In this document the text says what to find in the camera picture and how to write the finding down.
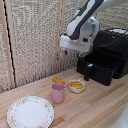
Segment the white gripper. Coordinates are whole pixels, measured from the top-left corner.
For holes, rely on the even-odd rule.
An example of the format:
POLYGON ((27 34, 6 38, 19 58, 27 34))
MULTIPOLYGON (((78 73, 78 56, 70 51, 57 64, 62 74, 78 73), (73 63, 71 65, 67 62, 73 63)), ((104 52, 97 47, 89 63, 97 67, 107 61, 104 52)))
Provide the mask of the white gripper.
MULTIPOLYGON (((77 40, 71 40, 68 36, 66 35, 61 35, 60 36, 60 46, 65 48, 64 50, 64 55, 67 55, 68 50, 67 49, 72 49, 72 50, 77 50, 80 52, 88 52, 90 49, 90 38, 80 38, 77 40)), ((80 52, 77 53, 77 59, 80 57, 80 52)))

